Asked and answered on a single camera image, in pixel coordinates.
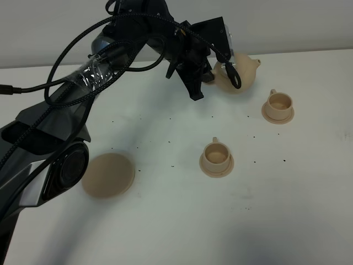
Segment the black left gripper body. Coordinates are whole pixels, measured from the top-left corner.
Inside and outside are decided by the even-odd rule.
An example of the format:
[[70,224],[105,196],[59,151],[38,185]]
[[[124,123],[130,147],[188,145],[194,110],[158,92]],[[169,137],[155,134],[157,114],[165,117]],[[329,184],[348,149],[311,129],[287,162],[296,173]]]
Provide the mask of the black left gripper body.
[[204,69],[205,60],[214,52],[218,62],[229,63],[229,46],[222,17],[190,24],[184,21],[175,28],[175,35],[180,43],[177,51],[169,59],[166,78],[171,78],[177,69],[188,67]]

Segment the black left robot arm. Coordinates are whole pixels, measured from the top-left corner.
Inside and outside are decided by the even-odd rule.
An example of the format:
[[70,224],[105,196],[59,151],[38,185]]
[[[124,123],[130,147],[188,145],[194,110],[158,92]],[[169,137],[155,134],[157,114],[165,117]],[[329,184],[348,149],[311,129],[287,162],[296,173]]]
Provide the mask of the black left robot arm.
[[109,17],[90,26],[63,50],[44,84],[1,86],[2,95],[43,91],[44,100],[22,110],[1,128],[1,256],[5,256],[19,213],[72,188],[84,175],[91,141],[86,121],[98,95],[126,72],[154,64],[132,63],[148,45],[167,60],[166,76],[177,73],[192,100],[213,81],[210,53],[231,57],[221,17],[178,23],[165,1],[108,1]]

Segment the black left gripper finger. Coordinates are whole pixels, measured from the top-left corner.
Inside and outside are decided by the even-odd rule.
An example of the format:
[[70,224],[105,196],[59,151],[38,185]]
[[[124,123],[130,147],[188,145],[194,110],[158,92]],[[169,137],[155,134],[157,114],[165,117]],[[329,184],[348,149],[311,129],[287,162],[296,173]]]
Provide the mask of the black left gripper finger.
[[215,77],[214,77],[212,70],[213,69],[212,69],[208,59],[206,59],[205,64],[204,64],[203,74],[202,74],[203,83],[210,83],[215,80]]
[[189,97],[192,100],[200,100],[204,97],[201,91],[201,83],[202,83],[202,68],[198,67],[196,69],[191,69],[188,67],[184,67],[182,69],[176,70],[179,77],[181,78],[184,86],[189,92]]

